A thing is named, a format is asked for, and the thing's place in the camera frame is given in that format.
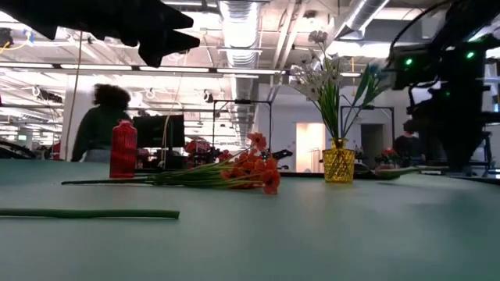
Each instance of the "ceiling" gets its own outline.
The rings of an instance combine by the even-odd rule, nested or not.
[[[189,5],[196,4],[197,0],[167,2],[167,5],[181,7],[184,11],[189,10]],[[309,59],[310,49],[317,47],[308,42],[309,33],[313,30],[331,30],[335,26],[335,20],[341,19],[341,15],[349,9],[349,0],[327,1],[308,0],[302,4],[299,2],[293,7],[293,16],[290,24],[287,24],[287,10],[289,11],[292,0],[273,0],[262,4],[258,14],[258,42],[254,48],[258,52],[257,62],[253,66],[257,69],[288,69],[290,66]],[[376,20],[410,20],[420,10],[435,3],[432,0],[393,0],[383,9]],[[231,67],[227,58],[226,39],[223,32],[223,22],[215,13],[185,12],[195,20],[195,25],[182,32],[201,39],[199,48],[190,50],[186,55],[174,54],[166,56],[163,66],[189,66],[189,67]],[[25,35],[29,27],[16,22],[15,19],[6,14],[0,14],[0,28],[11,28],[14,46],[22,48],[11,51],[0,52],[0,62],[39,62],[50,64],[75,64],[79,58],[80,32],[59,28],[56,39],[48,41],[46,38],[33,31],[34,38],[27,41]],[[284,32],[285,42],[280,42],[280,36]],[[233,41],[245,41],[245,32],[233,32]],[[123,45],[119,40],[107,37],[104,41],[95,40],[92,34],[83,33],[81,64],[95,65],[131,65],[142,66],[144,63],[138,55],[136,48]],[[388,42],[370,42],[366,48],[373,50],[377,47],[374,43],[387,44]],[[352,56],[352,70],[361,72],[368,62],[384,61],[383,52],[377,55],[366,55],[362,48],[352,52],[352,46],[345,45],[345,54]],[[73,70],[65,72],[36,70],[36,69],[0,69],[0,96],[6,105],[25,108],[0,108],[0,133],[6,131],[7,122],[13,122],[14,127],[34,128],[27,123],[37,124],[39,130],[55,131],[62,130],[63,107],[51,101],[40,98],[38,89],[50,91],[64,99],[66,91],[71,91],[68,86],[67,76],[74,73]],[[234,87],[237,78],[231,75],[223,76],[201,76],[196,73],[185,73],[183,76],[172,76],[169,74],[146,75],[127,71],[106,71],[94,74],[99,83],[117,84],[127,89],[133,96],[131,107],[150,108],[152,111],[163,112],[169,110],[189,109],[186,113],[187,119],[192,120],[188,124],[187,135],[209,136],[212,134],[212,104],[203,101],[205,93],[213,94],[215,99],[232,99],[239,97],[235,93],[238,89]],[[259,82],[269,81],[269,76],[260,76]],[[33,108],[34,106],[50,105],[53,108]],[[218,118],[216,142],[225,145],[238,146],[241,144],[241,134],[251,129],[253,120],[252,108],[243,108],[229,104],[222,108],[221,116]],[[43,123],[54,123],[45,126]]]

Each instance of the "desk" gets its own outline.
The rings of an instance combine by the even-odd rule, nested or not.
[[[0,219],[1,281],[497,280],[500,190],[438,176],[283,179],[276,197],[61,186],[106,165],[0,161],[0,206],[167,208],[180,220]]]

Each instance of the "glass vase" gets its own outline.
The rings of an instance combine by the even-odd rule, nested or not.
[[[355,152],[345,148],[346,139],[333,139],[331,149],[323,151],[323,167],[327,183],[352,183]]]

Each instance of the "ventilation duct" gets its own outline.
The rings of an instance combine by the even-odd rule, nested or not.
[[[252,69],[257,67],[258,53],[242,48],[257,48],[259,42],[259,12],[260,3],[249,1],[220,1],[220,12],[223,21],[224,43],[228,48],[227,61],[229,67]],[[252,99],[253,79],[231,78],[233,99]],[[235,105],[234,121],[237,123],[247,119],[251,108]],[[246,142],[248,124],[235,124],[239,127],[241,142]]]
[[[335,40],[355,31],[363,30],[390,0],[353,0],[345,21],[340,25]]]

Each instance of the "red water bottle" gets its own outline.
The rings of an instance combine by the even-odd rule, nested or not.
[[[138,131],[130,120],[120,120],[112,129],[109,177],[132,178],[135,176],[135,159],[138,150]]]

